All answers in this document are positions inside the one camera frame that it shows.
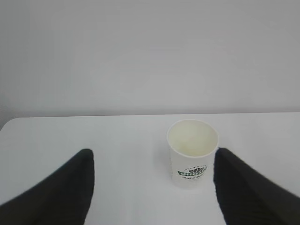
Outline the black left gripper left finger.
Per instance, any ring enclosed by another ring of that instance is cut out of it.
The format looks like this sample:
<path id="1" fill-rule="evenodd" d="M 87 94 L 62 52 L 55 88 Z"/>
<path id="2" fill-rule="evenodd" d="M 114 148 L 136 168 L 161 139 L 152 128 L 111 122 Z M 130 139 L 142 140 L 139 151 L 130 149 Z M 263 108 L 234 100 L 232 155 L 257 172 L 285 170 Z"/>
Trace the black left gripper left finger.
<path id="1" fill-rule="evenodd" d="M 94 155 L 83 149 L 43 181 L 0 207 L 2 225 L 83 225 L 95 185 Z"/>

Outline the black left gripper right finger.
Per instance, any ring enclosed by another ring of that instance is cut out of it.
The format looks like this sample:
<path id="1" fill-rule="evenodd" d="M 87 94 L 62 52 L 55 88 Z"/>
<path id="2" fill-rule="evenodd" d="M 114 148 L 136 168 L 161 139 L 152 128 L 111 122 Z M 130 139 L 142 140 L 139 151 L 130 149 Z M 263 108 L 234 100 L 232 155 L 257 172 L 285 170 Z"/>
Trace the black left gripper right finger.
<path id="1" fill-rule="evenodd" d="M 267 179 L 226 148 L 214 159 L 216 196 L 228 225 L 298 225 L 300 198 Z"/>

